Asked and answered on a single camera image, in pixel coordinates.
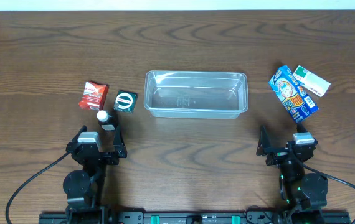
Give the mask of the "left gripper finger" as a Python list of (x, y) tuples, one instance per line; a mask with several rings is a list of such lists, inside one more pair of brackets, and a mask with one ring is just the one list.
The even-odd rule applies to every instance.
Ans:
[(71, 142), (78, 142), (79, 136), (81, 135), (82, 132), (86, 132), (87, 131), (87, 127), (85, 125), (83, 125), (80, 130), (78, 131), (78, 133), (72, 138)]
[(121, 126), (117, 126), (117, 128), (115, 129), (113, 146), (114, 148), (125, 148), (125, 143), (121, 133)]

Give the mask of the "red medicine box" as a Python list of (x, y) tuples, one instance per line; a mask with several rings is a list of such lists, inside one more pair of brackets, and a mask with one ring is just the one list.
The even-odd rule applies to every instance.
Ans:
[(104, 107), (107, 93), (108, 85), (86, 82), (82, 98), (78, 105), (81, 109), (100, 111)]

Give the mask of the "white green medicine box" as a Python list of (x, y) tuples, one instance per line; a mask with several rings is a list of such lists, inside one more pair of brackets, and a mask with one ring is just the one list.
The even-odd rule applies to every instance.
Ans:
[(324, 96), (331, 85), (330, 82), (317, 76), (301, 65), (297, 66), (296, 70), (293, 72), (293, 76), (301, 86), (305, 87), (319, 97)]

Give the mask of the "blue fever patch box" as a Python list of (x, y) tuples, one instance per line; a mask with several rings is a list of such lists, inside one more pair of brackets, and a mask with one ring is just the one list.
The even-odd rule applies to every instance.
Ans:
[(288, 66), (281, 66), (268, 83), (296, 124), (319, 109)]

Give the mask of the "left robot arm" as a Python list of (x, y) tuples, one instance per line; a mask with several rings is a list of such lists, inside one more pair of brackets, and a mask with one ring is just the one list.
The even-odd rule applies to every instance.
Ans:
[(106, 166), (118, 165), (121, 158), (127, 157), (127, 150), (121, 128), (114, 131), (113, 150), (101, 151), (101, 141), (97, 132), (80, 131), (67, 144), (66, 152), (78, 162), (81, 170), (69, 173), (63, 182), (67, 203), (74, 210), (95, 208), (100, 203), (106, 176)]

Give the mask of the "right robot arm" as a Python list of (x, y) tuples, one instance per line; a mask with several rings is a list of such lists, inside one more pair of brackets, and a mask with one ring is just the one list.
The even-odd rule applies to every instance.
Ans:
[(268, 166), (280, 170), (280, 194), (291, 209), (317, 210), (327, 205), (328, 180), (315, 171), (305, 172), (305, 162), (313, 157), (318, 141), (303, 125), (297, 126), (293, 139), (284, 147), (273, 146), (264, 126), (256, 155), (265, 156)]

